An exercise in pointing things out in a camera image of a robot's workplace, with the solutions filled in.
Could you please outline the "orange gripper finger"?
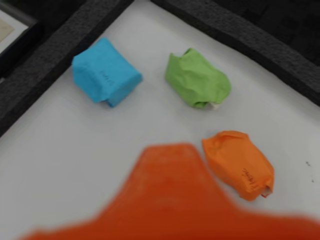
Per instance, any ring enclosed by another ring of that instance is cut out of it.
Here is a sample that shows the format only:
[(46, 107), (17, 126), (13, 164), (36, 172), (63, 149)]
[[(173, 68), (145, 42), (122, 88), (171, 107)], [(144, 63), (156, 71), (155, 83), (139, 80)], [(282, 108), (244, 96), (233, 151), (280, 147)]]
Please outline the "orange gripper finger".
[(95, 219), (31, 240), (317, 240), (320, 225), (253, 213), (224, 194), (191, 144), (146, 148)]

